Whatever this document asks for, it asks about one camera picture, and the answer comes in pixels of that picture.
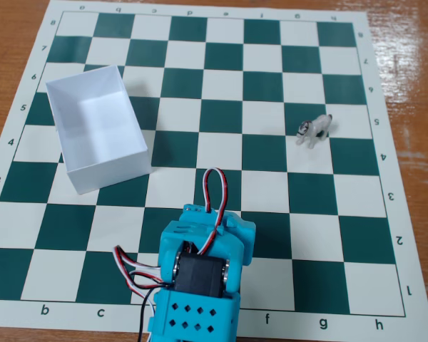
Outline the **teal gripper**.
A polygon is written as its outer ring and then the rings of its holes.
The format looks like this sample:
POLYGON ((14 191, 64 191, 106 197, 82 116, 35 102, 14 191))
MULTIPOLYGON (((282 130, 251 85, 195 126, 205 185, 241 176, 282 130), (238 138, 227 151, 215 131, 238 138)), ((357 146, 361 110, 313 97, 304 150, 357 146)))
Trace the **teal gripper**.
MULTIPOLYGON (((207 234, 212 231, 211 226, 215 224, 218 213, 212 209, 210 213, 205 211, 205 207, 196 204, 186 204, 180 216, 181 222, 204 224, 207 226, 207 234)), ((226 211, 221 225, 218 227, 219 238, 223 232, 235 235, 244 246, 243 265, 249 266, 253 259, 253 249, 255 243, 256 226, 253 222, 245 221, 234 212, 226 211)))

